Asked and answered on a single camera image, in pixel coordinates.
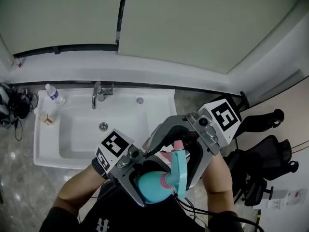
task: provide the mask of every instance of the white sink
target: white sink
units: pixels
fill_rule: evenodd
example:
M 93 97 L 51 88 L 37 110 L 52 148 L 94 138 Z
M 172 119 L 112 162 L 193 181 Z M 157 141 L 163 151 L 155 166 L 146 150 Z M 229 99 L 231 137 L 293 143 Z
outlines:
M 39 91 L 38 109 L 52 115 L 51 126 L 35 121 L 34 163 L 41 166 L 84 169 L 98 144 L 116 128 L 141 149 L 151 132 L 167 117 L 176 115 L 174 90 L 114 88 L 113 95 L 92 109 L 92 88 L 59 89 L 64 106 L 57 106 L 45 90 Z M 106 131 L 100 123 L 108 124 Z

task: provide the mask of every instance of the black shirt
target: black shirt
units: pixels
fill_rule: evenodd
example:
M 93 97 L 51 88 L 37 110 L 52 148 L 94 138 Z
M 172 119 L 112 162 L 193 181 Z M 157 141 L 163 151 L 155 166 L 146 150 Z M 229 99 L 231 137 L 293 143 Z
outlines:
M 77 218 L 70 212 L 53 207 L 43 222 L 40 232 L 205 231 L 186 215 L 173 196 L 160 203 L 141 208 L 121 187 L 108 183 L 103 187 L 97 202 L 82 223 L 78 223 Z M 234 212 L 226 213 L 236 216 Z M 209 220 L 208 228 L 212 232 L 243 231 L 239 222 L 229 219 L 222 222 L 222 219 L 217 217 Z

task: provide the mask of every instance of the person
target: person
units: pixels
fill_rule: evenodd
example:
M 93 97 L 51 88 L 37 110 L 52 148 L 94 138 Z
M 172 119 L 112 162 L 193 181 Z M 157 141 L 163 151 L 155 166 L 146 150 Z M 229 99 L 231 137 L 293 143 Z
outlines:
M 224 215 L 237 216 L 232 193 L 232 178 L 219 153 L 209 162 L 202 180 L 208 196 L 208 210 L 220 213 L 209 217 L 208 228 L 199 226 L 186 215 L 171 195 L 166 200 L 138 206 L 120 185 L 106 182 L 93 164 L 71 178 L 60 190 L 40 232 L 55 231 L 208 231 L 241 232 L 241 224 Z M 79 223 L 79 209 L 100 187 L 97 202 Z

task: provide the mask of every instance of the faucet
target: faucet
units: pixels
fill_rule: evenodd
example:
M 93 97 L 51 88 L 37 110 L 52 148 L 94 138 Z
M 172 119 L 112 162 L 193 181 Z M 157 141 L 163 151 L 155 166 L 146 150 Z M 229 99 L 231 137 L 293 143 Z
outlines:
M 111 88 L 101 88 L 101 82 L 96 82 L 92 93 L 92 109 L 97 108 L 97 97 L 99 102 L 104 101 L 106 97 L 112 95 L 112 90 L 114 87 L 115 85 L 113 83 Z

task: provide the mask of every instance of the drain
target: drain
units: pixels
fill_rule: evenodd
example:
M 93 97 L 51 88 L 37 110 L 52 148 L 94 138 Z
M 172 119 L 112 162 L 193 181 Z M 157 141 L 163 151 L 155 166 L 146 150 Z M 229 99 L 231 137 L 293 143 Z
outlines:
M 142 97 L 137 97 L 136 102 L 138 104 L 143 104 L 144 103 L 144 99 Z
M 108 129 L 108 124 L 102 122 L 98 127 L 100 128 L 101 131 L 106 131 Z

